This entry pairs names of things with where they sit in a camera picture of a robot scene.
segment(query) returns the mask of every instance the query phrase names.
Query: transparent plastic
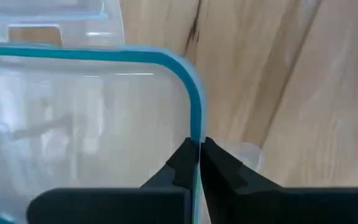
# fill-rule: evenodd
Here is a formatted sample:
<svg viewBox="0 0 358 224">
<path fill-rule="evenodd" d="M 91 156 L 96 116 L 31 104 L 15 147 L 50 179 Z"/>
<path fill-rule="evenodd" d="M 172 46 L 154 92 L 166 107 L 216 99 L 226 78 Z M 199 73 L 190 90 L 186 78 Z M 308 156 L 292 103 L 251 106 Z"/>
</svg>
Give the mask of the transparent plastic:
<svg viewBox="0 0 358 224">
<path fill-rule="evenodd" d="M 237 142 L 219 138 L 214 138 L 214 141 L 217 145 L 254 171 L 258 172 L 263 168 L 264 156 L 258 146 L 248 142 Z"/>
<path fill-rule="evenodd" d="M 0 217 L 55 187 L 140 187 L 190 135 L 160 65 L 0 57 Z"/>
<path fill-rule="evenodd" d="M 57 27 L 70 47 L 124 44 L 119 0 L 0 0 L 0 43 L 10 42 L 10 27 Z"/>
</svg>

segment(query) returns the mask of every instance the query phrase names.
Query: wood grain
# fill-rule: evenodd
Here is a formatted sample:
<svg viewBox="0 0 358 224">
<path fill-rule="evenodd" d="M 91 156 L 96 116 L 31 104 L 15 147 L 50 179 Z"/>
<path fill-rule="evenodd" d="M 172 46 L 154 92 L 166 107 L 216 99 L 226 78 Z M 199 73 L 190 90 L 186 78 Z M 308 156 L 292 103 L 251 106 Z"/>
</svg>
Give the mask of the wood grain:
<svg viewBox="0 0 358 224">
<path fill-rule="evenodd" d="M 121 0 L 126 44 L 166 47 L 184 55 L 200 0 Z"/>
<path fill-rule="evenodd" d="M 320 3 L 321 0 L 293 0 L 288 4 L 261 74 L 244 141 L 261 146 L 265 140 Z"/>
<path fill-rule="evenodd" d="M 264 153 L 279 184 L 358 185 L 358 1 L 323 1 Z"/>
<path fill-rule="evenodd" d="M 240 140 L 281 19 L 292 0 L 204 0 L 195 66 L 208 96 L 208 134 Z"/>
</svg>

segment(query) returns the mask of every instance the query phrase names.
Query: wooden table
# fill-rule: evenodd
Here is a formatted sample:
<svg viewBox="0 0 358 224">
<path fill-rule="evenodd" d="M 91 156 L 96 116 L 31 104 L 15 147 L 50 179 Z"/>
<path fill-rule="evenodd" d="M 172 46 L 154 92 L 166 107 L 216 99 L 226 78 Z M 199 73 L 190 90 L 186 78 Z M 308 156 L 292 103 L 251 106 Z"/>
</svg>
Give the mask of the wooden table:
<svg viewBox="0 0 358 224">
<path fill-rule="evenodd" d="M 208 134 L 258 144 L 287 186 L 358 185 L 358 1 L 121 0 L 127 44 L 191 60 Z"/>
</svg>

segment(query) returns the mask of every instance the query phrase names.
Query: clear plastic lid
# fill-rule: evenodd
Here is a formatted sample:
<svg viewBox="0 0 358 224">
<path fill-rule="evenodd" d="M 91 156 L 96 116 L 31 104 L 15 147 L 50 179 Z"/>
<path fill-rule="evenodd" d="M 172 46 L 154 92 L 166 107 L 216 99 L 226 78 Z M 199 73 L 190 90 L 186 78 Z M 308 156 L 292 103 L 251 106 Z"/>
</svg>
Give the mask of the clear plastic lid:
<svg viewBox="0 0 358 224">
<path fill-rule="evenodd" d="M 56 187 L 140 187 L 188 136 L 161 65 L 0 56 L 0 217 Z"/>
<path fill-rule="evenodd" d="M 8 21 L 58 21 L 105 19 L 102 0 L 0 0 L 0 19 Z"/>
<path fill-rule="evenodd" d="M 0 0 L 0 43 L 8 42 L 70 47 L 123 45 L 119 1 Z"/>
</svg>

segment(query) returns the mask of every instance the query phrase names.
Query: container lid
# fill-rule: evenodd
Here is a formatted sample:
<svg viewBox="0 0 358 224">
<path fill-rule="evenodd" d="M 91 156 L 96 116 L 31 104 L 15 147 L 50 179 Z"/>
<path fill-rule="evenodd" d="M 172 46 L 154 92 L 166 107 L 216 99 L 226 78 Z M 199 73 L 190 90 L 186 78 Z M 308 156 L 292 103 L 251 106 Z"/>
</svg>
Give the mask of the container lid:
<svg viewBox="0 0 358 224">
<path fill-rule="evenodd" d="M 56 187 L 140 187 L 202 141 L 205 112 L 196 72 L 166 50 L 0 46 L 0 219 L 25 223 Z"/>
<path fill-rule="evenodd" d="M 7 42 L 70 47 L 123 45 L 119 0 L 1 0 L 0 43 Z"/>
</svg>

